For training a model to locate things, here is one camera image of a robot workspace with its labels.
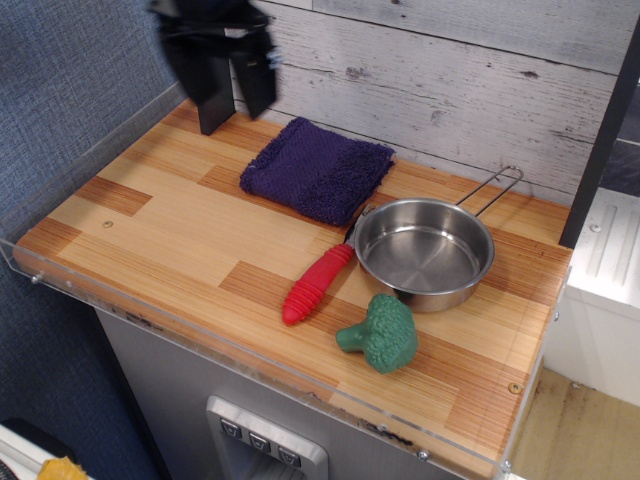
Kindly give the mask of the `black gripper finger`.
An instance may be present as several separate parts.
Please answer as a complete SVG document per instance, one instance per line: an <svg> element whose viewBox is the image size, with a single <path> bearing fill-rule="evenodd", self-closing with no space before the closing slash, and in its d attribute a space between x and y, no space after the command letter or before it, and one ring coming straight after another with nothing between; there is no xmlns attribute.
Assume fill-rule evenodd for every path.
<svg viewBox="0 0 640 480"><path fill-rule="evenodd" d="M229 61L185 39L164 39L163 53L187 96L197 105L230 98Z"/></svg>
<svg viewBox="0 0 640 480"><path fill-rule="evenodd" d="M278 99L280 49L274 47L266 53L236 51L230 59L249 116L256 120Z"/></svg>

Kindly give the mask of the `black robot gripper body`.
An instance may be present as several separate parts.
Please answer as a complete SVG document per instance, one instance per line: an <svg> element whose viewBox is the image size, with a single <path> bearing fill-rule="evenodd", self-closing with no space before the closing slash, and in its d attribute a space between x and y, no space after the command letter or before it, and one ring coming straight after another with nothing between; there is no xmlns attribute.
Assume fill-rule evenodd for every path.
<svg viewBox="0 0 640 480"><path fill-rule="evenodd" d="M267 15L249 1L150 1L148 9L159 17L160 41L167 49L280 62Z"/></svg>

